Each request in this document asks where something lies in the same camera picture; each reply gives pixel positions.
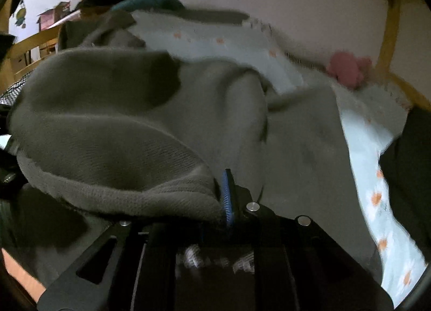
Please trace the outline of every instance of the bed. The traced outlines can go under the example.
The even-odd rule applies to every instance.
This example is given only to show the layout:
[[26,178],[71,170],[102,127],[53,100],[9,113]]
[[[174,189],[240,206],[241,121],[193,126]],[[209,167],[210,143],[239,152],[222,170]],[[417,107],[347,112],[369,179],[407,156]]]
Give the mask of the bed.
[[[352,172],[356,179],[359,203],[367,220],[370,233],[375,240],[383,260],[384,277],[382,287],[398,306],[415,289],[427,267],[420,251],[409,239],[402,227],[397,224],[390,208],[381,208],[387,203],[388,188],[378,167],[378,157],[404,125],[406,106],[401,105],[391,94],[401,91],[411,105],[419,105],[431,110],[430,102],[410,84],[392,73],[389,69],[394,54],[400,16],[401,0],[389,0],[384,40],[376,70],[383,77],[379,86],[370,86],[366,91],[352,94],[334,83],[318,66],[298,64],[296,57],[286,57],[277,45],[276,38],[258,31],[249,30],[239,23],[228,24],[197,23],[165,13],[135,12],[136,26],[130,32],[144,39],[151,50],[167,49],[173,56],[193,60],[196,58],[219,56],[234,59],[241,64],[251,65],[268,78],[279,93],[288,92],[301,86],[330,85],[337,96],[341,122],[349,146]],[[39,33],[9,50],[0,71],[0,82],[6,90],[19,81],[39,63],[33,63],[21,72],[13,72],[8,59],[57,37],[59,27]],[[190,47],[191,41],[205,41],[205,46]],[[244,55],[241,46],[254,53]],[[380,101],[382,108],[376,108]],[[409,298],[401,305],[408,305]]]

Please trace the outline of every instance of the white fabric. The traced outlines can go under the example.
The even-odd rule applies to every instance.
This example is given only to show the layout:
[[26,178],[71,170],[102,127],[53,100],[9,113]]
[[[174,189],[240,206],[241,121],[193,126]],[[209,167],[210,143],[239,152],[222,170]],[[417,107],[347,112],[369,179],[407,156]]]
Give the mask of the white fabric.
[[136,24],[128,30],[151,51],[167,51],[184,61],[227,58],[255,68],[278,93],[303,83],[272,38],[256,30],[228,24],[202,24],[171,15],[135,11]]
[[2,136],[0,136],[0,148],[1,149],[5,149],[6,148],[6,145],[7,145],[7,142],[9,141],[9,139],[10,139],[10,135],[2,135]]

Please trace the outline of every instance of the gray fabric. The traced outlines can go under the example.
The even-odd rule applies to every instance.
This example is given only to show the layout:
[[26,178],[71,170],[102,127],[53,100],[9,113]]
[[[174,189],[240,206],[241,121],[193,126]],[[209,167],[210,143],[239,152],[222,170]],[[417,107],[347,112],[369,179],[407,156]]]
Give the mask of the gray fabric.
[[66,22],[59,34],[59,50],[78,46],[145,47],[145,41],[126,30],[135,24],[126,11],[110,11],[97,20]]
[[261,203],[281,216],[312,218],[380,283],[380,255],[359,206],[332,89],[267,94],[267,102]]
[[92,212],[221,218],[207,165],[147,116],[179,87],[169,55],[79,48],[44,63],[10,116],[29,183]]
[[162,13],[164,15],[172,15],[185,20],[191,20],[200,23],[215,23],[215,24],[234,24],[242,25],[244,20],[249,19],[246,13],[232,10],[193,10],[186,8],[184,10],[169,11],[154,9],[154,13]]
[[277,214],[309,214],[381,280],[330,88],[276,96],[230,62],[77,48],[34,71],[10,130],[29,183],[91,212],[217,221],[213,178],[231,168],[255,200],[263,187]]

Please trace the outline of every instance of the wooden bed frame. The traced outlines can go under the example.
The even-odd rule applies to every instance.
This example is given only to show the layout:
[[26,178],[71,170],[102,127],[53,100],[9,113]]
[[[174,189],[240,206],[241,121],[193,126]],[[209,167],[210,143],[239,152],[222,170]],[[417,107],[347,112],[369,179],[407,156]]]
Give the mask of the wooden bed frame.
[[[0,10],[0,32],[8,32],[11,1],[12,0],[7,0],[3,8]],[[376,64],[376,71],[380,76],[384,77],[385,82],[398,85],[406,93],[407,97],[413,104],[431,110],[430,101],[428,101],[410,84],[390,71],[390,65],[397,42],[400,8],[402,3],[412,1],[423,2],[423,0],[388,0],[389,7],[387,10],[384,38]],[[37,67],[37,65],[45,58],[31,63],[18,72],[12,71],[10,60],[19,57],[24,52],[38,47],[47,41],[55,40],[58,36],[59,30],[59,25],[54,26],[53,28],[37,33],[12,46],[0,68],[0,93],[6,90],[14,82],[18,81],[25,73],[35,69],[35,67]],[[21,282],[35,300],[38,300],[44,291],[44,287],[33,277],[29,276],[8,254],[5,254],[5,262],[9,273]]]

